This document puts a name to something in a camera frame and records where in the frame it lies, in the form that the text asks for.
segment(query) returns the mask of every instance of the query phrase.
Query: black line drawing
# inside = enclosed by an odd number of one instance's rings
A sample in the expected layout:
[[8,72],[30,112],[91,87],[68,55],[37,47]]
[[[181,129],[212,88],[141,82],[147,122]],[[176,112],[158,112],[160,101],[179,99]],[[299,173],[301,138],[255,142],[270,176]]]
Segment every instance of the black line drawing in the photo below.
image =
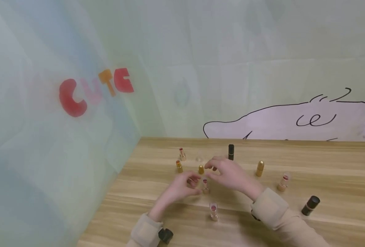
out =
[[352,92],[345,89],[336,99],[319,94],[308,102],[265,107],[234,121],[207,122],[203,132],[207,138],[365,141],[365,101],[342,101]]

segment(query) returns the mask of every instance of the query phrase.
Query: wooden table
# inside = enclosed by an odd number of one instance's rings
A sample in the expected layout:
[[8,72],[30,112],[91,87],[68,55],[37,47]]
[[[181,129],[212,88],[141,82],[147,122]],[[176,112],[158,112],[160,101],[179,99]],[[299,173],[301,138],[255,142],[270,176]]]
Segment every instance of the wooden table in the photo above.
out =
[[[178,148],[187,161],[184,171],[197,171],[195,157],[227,154],[254,174],[265,162],[265,186],[276,190],[284,171],[292,174],[288,189],[278,192],[292,210],[300,211],[311,195],[321,203],[305,221],[332,246],[365,247],[365,143],[335,141],[269,141],[141,138],[78,246],[125,246],[130,231],[176,174]],[[185,199],[167,210],[164,226],[174,232],[169,246],[282,246],[274,233],[250,215],[252,201],[214,182],[210,194]],[[209,202],[219,206],[219,222],[209,218]]]

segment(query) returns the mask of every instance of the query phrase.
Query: wall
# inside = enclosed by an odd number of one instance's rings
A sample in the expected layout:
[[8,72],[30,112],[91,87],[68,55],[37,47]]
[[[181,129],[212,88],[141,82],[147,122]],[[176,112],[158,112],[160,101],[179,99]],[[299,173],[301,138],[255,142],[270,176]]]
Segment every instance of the wall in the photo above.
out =
[[129,72],[77,1],[0,0],[0,246],[75,246],[140,138]]
[[365,102],[365,0],[80,3],[110,59],[134,71],[136,94],[125,99],[143,136],[205,138],[208,122],[323,94],[238,128],[208,124],[207,136],[365,141],[365,103],[333,101],[351,89],[338,101]]

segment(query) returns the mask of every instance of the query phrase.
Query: orange letter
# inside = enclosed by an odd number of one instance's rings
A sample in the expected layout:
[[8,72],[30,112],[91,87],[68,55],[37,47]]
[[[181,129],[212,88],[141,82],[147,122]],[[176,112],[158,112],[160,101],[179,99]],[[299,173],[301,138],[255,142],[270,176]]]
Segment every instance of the orange letter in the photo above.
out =
[[133,93],[134,89],[129,79],[125,79],[125,76],[130,76],[127,68],[116,69],[114,72],[114,84],[115,88],[121,93]]
[[67,79],[63,81],[59,88],[59,99],[63,109],[70,115],[71,117],[79,117],[82,116],[88,105],[86,101],[82,100],[77,103],[72,98],[72,94],[77,86],[77,83],[74,79]]
[[101,81],[101,83],[103,84],[107,84],[107,86],[109,87],[109,91],[112,97],[115,96],[115,91],[112,88],[112,85],[110,83],[110,80],[112,79],[112,73],[109,69],[104,70],[103,72],[99,73],[99,79]]

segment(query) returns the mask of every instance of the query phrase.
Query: sleeve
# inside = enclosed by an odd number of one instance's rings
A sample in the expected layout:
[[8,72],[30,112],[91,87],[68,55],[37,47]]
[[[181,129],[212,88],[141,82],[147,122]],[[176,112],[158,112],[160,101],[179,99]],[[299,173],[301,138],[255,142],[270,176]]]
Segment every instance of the sleeve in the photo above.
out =
[[309,227],[288,203],[267,188],[252,205],[252,215],[270,229],[281,241],[293,247],[329,247],[322,236]]
[[158,233],[162,227],[162,222],[155,222],[144,213],[133,228],[126,247],[156,247],[160,242]]

